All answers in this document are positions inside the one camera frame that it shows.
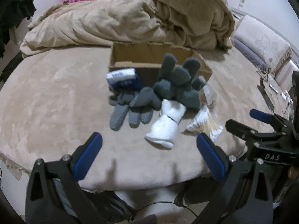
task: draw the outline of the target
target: floor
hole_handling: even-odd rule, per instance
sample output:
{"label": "floor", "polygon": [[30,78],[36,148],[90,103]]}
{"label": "floor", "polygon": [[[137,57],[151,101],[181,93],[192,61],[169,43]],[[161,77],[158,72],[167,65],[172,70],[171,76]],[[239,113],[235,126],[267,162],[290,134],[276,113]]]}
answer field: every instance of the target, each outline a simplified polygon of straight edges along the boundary
{"label": "floor", "polygon": [[[11,206],[19,215],[25,214],[26,186],[29,180],[27,174],[23,173],[19,181],[7,170],[5,164],[1,162],[3,193]],[[118,191],[116,194],[135,209],[140,209],[156,201],[174,201],[182,184],[172,185],[165,188],[157,188],[140,191]],[[207,203],[189,206],[197,215],[204,209]],[[154,204],[139,211],[137,218],[150,214],[158,216],[159,223],[185,224],[191,223],[195,216],[187,209],[180,208],[170,203]]]}

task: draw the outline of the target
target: purple pillow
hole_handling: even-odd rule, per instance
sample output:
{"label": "purple pillow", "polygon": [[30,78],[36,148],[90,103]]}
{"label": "purple pillow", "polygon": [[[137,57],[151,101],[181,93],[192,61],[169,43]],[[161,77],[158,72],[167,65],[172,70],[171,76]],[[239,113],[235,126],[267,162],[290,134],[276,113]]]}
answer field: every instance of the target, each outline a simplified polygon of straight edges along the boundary
{"label": "purple pillow", "polygon": [[232,39],[235,42],[236,49],[239,52],[241,52],[243,56],[245,56],[257,68],[260,68],[263,71],[266,70],[266,64],[261,58],[259,58],[251,49],[249,49],[241,41],[239,41],[239,40],[237,40],[236,38],[233,38],[233,37],[232,37]]}

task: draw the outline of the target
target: bolt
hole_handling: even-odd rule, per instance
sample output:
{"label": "bolt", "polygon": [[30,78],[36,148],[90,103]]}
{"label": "bolt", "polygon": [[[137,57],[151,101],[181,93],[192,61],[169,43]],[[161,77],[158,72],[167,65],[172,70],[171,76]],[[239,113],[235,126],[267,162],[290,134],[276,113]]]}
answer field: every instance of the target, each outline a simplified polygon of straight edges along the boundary
{"label": "bolt", "polygon": [[258,159],[257,159],[257,162],[258,162],[259,165],[264,164],[264,161],[263,161],[261,158],[258,158]]}
{"label": "bolt", "polygon": [[237,158],[234,155],[229,155],[228,160],[230,160],[231,162],[235,162]]}
{"label": "bolt", "polygon": [[70,159],[71,159],[71,156],[69,154],[65,154],[65,155],[62,156],[63,161],[68,161]]}
{"label": "bolt", "polygon": [[44,160],[42,160],[41,158],[39,158],[38,160],[36,160],[36,164],[37,165],[41,165],[43,163]]}

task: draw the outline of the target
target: blue gripper pad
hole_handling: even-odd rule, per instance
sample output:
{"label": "blue gripper pad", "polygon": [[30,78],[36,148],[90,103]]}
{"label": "blue gripper pad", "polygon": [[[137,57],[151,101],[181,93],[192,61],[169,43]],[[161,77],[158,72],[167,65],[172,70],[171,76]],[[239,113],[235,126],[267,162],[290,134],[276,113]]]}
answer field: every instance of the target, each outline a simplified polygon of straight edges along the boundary
{"label": "blue gripper pad", "polygon": [[101,134],[94,132],[84,145],[75,150],[70,163],[75,181],[78,182],[85,178],[102,145],[103,138]]}
{"label": "blue gripper pad", "polygon": [[225,152],[216,146],[205,133],[200,133],[196,139],[197,149],[210,169],[216,181],[223,182],[229,168]]}
{"label": "blue gripper pad", "polygon": [[273,119],[274,119],[273,115],[261,112],[261,111],[256,110],[256,109],[250,110],[249,115],[250,115],[251,118],[257,119],[257,120],[259,120],[261,122],[264,122],[266,124],[271,124],[273,122]]}

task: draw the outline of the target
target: blue and white package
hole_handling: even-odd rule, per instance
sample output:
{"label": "blue and white package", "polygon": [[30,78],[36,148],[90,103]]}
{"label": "blue and white package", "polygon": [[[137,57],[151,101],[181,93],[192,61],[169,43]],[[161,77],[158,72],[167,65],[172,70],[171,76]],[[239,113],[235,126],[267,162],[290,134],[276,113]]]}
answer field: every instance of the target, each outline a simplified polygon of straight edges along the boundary
{"label": "blue and white package", "polygon": [[109,72],[106,74],[106,79],[113,90],[129,87],[132,91],[140,91],[143,88],[142,82],[135,73],[135,68]]}

